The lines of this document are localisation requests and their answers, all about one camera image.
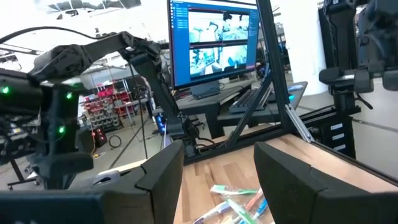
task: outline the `black metal stand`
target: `black metal stand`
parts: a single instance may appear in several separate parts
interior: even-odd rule
[[[8,186],[9,190],[12,190],[12,186],[18,185],[18,184],[26,184],[26,183],[34,182],[35,185],[39,185],[39,182],[36,180],[36,178],[31,178],[29,180],[25,180],[25,178],[21,174],[21,171],[19,170],[18,164],[15,161],[15,159],[12,159],[10,161],[10,163],[11,163],[11,166],[14,169],[15,174],[17,175],[19,181],[13,182],[13,183],[8,183],[7,186]]]
[[[284,72],[284,64],[281,60],[278,38],[274,23],[274,14],[272,12],[271,2],[257,0],[257,6],[260,15],[262,34],[266,40],[266,49],[272,70],[272,79],[276,95],[276,102],[279,109],[280,122],[284,131],[291,132],[294,125],[290,120],[285,105],[289,104],[289,95],[286,87],[286,78]]]

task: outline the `black robotic arm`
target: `black robotic arm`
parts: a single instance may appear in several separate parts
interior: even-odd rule
[[[372,79],[380,75],[383,86],[387,90],[398,90],[398,1],[396,0],[327,0],[323,10],[327,16],[338,14],[350,9],[353,13],[349,22],[334,24],[337,32],[344,32],[345,26],[353,25],[356,6],[366,5],[359,14],[358,46],[340,45],[339,52],[349,52],[354,48],[358,62],[352,67],[347,61],[339,61],[338,67],[322,70],[319,74],[321,82],[327,85],[353,85],[358,93],[372,92]]]
[[[73,90],[62,82],[79,76],[96,60],[115,51],[149,82],[167,119],[169,136],[172,139],[183,140],[185,156],[195,154],[195,139],[199,131],[192,125],[188,116],[178,109],[164,82],[158,44],[134,37],[128,32],[120,32],[87,45],[61,45],[38,56],[34,61],[34,69],[28,74],[20,73],[17,78],[15,74],[10,74],[10,71],[2,71],[0,74],[3,79],[2,88],[11,87],[13,91],[12,95],[0,95],[1,114],[32,116],[40,113],[43,118],[40,127],[45,141],[39,144],[41,149],[36,150],[33,161],[37,164],[37,172],[45,179],[48,189],[67,189],[76,173],[93,166],[88,155],[75,152],[73,130],[76,130],[78,100],[77,97],[65,100],[65,94]],[[28,110],[25,110],[26,105],[21,100],[32,98],[33,95],[36,100],[30,102]],[[60,136],[57,133],[60,126],[69,129],[66,133],[68,136]],[[0,156],[0,161],[7,162],[7,158]]]

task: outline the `keyboard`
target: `keyboard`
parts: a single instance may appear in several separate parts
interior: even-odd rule
[[[248,90],[243,94],[240,99],[235,101],[230,107],[229,107],[229,112],[230,113],[244,113],[246,110],[249,108],[250,103],[254,100],[254,97],[256,97],[258,89],[255,90]],[[265,103],[266,103],[266,96],[264,95],[260,103],[256,107],[256,111],[259,110],[264,110],[265,109]]]
[[[230,113],[244,113],[246,112],[246,110],[248,110],[249,108],[249,104],[250,102],[252,102],[254,100],[254,97],[256,96],[258,89],[254,89],[254,90],[249,90],[247,92],[245,92],[245,94],[240,97],[240,99],[238,99],[237,101],[235,101],[235,103],[233,103],[230,107],[229,107],[229,112]],[[289,93],[289,100],[292,101],[294,99],[294,95]],[[264,95],[261,100],[260,103],[257,105],[256,109],[254,109],[255,111],[260,111],[260,110],[264,110],[266,108],[266,103],[276,103],[276,97],[275,97],[275,92],[271,92],[268,96],[268,99],[266,99],[266,96]]]

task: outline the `toothbrush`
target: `toothbrush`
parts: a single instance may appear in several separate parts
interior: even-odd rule
[[[260,188],[259,191],[257,192],[257,194],[246,204],[245,209],[246,211],[250,211],[252,209],[252,207],[254,206],[254,204],[262,197],[263,193],[262,193],[262,189]],[[236,217],[231,223],[235,224],[237,222],[239,222],[241,219],[241,217]]]
[[[228,202],[229,206],[245,221],[245,223],[256,224],[256,221],[251,218],[250,213],[245,211],[245,209],[238,203],[234,202],[230,198],[226,199],[226,202]]]
[[[223,202],[221,204],[218,204],[216,207],[214,207],[213,209],[202,215],[200,218],[198,218],[196,221],[194,221],[193,224],[202,224],[206,219],[212,217],[213,215],[216,215],[217,213],[222,214],[228,209],[230,209],[228,203]]]
[[[266,210],[266,208],[267,208],[267,205],[268,205],[268,203],[267,203],[267,200],[266,199],[264,199],[264,201],[262,201],[262,203],[260,204],[260,206],[259,206],[259,208],[257,209],[257,211],[256,211],[256,214],[254,214],[254,216],[253,216],[253,220],[257,220],[263,213],[264,213],[264,211]],[[244,221],[244,220],[242,220],[241,222],[239,222],[239,224],[245,224],[246,222]]]

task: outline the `computer monitor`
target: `computer monitor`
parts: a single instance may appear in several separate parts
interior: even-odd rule
[[[169,0],[168,13],[174,88],[255,69],[259,30],[255,4]]]

